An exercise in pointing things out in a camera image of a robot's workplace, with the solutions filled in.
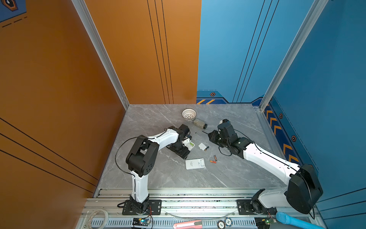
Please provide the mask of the white battery cover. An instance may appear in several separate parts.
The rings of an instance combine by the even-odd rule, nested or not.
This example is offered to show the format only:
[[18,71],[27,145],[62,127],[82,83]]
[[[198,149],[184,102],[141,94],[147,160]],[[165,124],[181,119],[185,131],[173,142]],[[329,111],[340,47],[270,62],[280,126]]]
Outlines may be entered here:
[[201,143],[201,144],[199,144],[199,148],[202,150],[202,151],[205,151],[205,148],[206,148],[207,146],[205,145],[205,144],[203,144],[203,143]]

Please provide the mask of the white air conditioner remote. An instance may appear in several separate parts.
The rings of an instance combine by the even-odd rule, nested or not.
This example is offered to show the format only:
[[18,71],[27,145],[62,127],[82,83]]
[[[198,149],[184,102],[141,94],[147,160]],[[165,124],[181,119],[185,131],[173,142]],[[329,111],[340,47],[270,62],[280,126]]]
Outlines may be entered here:
[[204,169],[206,168],[205,160],[203,158],[186,160],[185,167],[187,170]]

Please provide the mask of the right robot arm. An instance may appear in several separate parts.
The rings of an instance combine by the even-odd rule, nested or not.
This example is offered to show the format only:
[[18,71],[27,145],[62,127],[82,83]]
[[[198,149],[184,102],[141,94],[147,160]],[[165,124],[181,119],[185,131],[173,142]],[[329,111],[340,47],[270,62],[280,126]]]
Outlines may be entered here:
[[289,208],[309,214],[323,195],[323,189],[312,165],[302,166],[286,161],[259,147],[246,135],[239,137],[231,122],[224,119],[217,129],[208,133],[210,142],[226,148],[233,155],[253,162],[279,178],[286,187],[261,189],[251,198],[250,208],[264,214],[277,208]]

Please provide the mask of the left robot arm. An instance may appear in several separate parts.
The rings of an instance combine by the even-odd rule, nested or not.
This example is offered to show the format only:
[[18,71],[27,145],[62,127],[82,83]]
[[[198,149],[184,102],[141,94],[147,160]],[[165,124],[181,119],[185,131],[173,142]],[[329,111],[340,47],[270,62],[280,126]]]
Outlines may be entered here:
[[168,128],[161,134],[136,138],[127,158],[129,174],[132,176],[132,194],[128,203],[133,210],[142,214],[149,207],[148,175],[155,164],[158,151],[168,148],[180,158],[187,159],[190,150],[186,144],[190,141],[190,129],[182,124],[179,128]]

